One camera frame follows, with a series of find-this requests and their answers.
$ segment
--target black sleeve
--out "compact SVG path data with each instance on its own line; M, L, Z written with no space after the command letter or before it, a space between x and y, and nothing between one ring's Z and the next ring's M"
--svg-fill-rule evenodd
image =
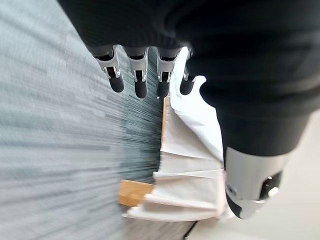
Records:
M318 0L58 0L93 55L103 47L192 48L224 146L274 156L296 147L320 106Z

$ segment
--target white cloth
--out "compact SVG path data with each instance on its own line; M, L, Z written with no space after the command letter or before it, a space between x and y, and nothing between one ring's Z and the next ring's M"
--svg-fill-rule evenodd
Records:
M181 51L171 78L155 188L125 217L168 222L230 217L220 127L215 109L199 93L204 79L195 81L191 97L179 93L187 54Z

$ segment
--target robotic arm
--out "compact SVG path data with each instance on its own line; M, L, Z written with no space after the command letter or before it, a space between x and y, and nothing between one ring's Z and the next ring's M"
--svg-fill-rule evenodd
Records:
M135 92L147 94L147 53L158 48L158 95L175 59L190 52L180 91L194 76L216 108L226 197L235 215L252 216L280 186L286 155L320 107L318 0L58 0L112 89L124 83L116 45L128 55Z

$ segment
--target white wall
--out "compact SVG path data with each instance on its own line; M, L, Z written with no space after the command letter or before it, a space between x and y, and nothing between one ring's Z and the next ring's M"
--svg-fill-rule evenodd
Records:
M291 153L281 189L259 214L226 223L204 220L188 240L320 240L320 111Z

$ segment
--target floor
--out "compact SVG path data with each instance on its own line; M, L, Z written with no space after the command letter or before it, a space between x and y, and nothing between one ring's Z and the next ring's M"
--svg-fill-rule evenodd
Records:
M114 93L55 0L0 3L0 236L5 240L180 240L192 222L121 217L121 179L151 183L162 104Z

